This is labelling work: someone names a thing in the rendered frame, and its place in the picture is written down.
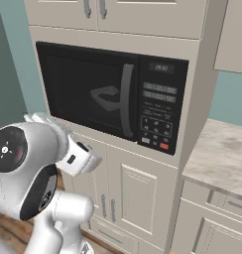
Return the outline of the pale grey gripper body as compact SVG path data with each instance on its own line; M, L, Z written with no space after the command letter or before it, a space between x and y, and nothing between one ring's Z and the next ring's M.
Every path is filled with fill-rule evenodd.
M80 172L84 174L94 171L100 165L101 161L102 161L101 157L95 154L91 154L87 159L87 161L85 162L85 164L83 165Z

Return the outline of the beige narrow base cupboard door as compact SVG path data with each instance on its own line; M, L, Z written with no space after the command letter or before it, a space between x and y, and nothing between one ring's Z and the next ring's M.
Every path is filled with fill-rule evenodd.
M83 195L90 196L94 203L93 216L103 218L102 197L107 196L107 170L106 170L106 153L105 145L94 139L87 138L83 135L74 135L75 140L89 145L93 152L102 158L99 166L90 173L80 174L72 177L61 171L64 189Z

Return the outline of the beige panelled base cupboard door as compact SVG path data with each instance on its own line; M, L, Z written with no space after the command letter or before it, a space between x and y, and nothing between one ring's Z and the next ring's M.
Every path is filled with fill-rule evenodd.
M106 164L114 223L164 250L178 170L111 146Z

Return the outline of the black microwave door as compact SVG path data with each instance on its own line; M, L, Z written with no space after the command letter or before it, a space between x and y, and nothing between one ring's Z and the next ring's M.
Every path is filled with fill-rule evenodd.
M126 140L137 138L137 55L47 42L37 42L36 47L53 116ZM124 135L120 117L124 64L134 66L129 99L131 138Z

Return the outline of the black microwave oven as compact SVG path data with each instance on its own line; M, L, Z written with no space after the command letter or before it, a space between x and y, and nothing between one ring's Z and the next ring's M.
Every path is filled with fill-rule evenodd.
M133 141L169 155L176 152L187 60L133 54L139 57L137 138ZM150 144L142 142L150 139Z

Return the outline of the beige counter cupboard door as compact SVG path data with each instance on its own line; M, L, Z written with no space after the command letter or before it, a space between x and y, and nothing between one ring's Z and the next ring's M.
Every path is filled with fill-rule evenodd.
M204 218L191 254L242 254L242 233Z

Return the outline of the beige narrow overhead cupboard door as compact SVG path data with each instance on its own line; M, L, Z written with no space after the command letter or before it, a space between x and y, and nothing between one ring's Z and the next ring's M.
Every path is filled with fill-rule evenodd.
M83 0L24 0L29 24L66 29L97 30L96 1L89 0L90 18Z

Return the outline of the beige wide overhead cupboard door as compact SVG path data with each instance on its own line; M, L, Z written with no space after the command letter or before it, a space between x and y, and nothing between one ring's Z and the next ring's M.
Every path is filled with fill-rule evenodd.
M104 32L199 39L208 0L105 0Z

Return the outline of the beige bottom drawer front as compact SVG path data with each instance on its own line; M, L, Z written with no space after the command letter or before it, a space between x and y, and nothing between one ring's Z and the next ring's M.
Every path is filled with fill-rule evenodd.
M106 244L112 246L124 254L137 254L138 253L138 241L129 237L127 234L123 233L119 229L115 229L113 226L109 225L107 222L102 222L99 219L91 218L89 221L84 222L81 228L92 235L93 237L105 242ZM113 235L122 235L124 237L124 244L119 244L118 242L112 240L111 238L98 232L98 229L105 231L106 233L111 233Z

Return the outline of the beige counter drawer front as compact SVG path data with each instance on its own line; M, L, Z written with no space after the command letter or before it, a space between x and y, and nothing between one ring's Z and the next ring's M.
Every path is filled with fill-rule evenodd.
M242 200L211 190L207 202L225 211L242 217Z

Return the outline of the beige tall cabinet frame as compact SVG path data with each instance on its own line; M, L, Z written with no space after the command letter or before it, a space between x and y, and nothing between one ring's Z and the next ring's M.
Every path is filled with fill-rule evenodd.
M42 71L39 63L36 48L37 42L47 42L188 61L188 71L182 102L178 141L176 152L173 155L144 147L136 142L125 140L123 138L103 133L54 116L58 123L70 129L74 135L83 135L87 138L103 143L105 145L105 153L106 147L111 146L146 159L166 164L178 170L167 241L164 250L144 241L134 234L128 233L126 230L112 222L107 164L107 196L105 200L107 216L105 218L100 218L99 216L94 217L92 215L91 217L99 219L102 222L107 222L115 229L119 229L129 237L137 240L137 254L169 254L172 246L172 239L182 193L182 171L207 120L217 80L214 62L225 10L227 7L227 0L208 0L201 37L199 39L170 38L163 36L147 36L100 31L98 28L99 11L97 7L97 0L95 1L97 16L96 31L32 26L29 24L47 110L48 113L52 115L48 105Z

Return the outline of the beige wall cupboard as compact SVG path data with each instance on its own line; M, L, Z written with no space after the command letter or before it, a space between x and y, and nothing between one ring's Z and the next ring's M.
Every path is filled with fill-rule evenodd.
M228 0L214 68L242 73L242 0Z

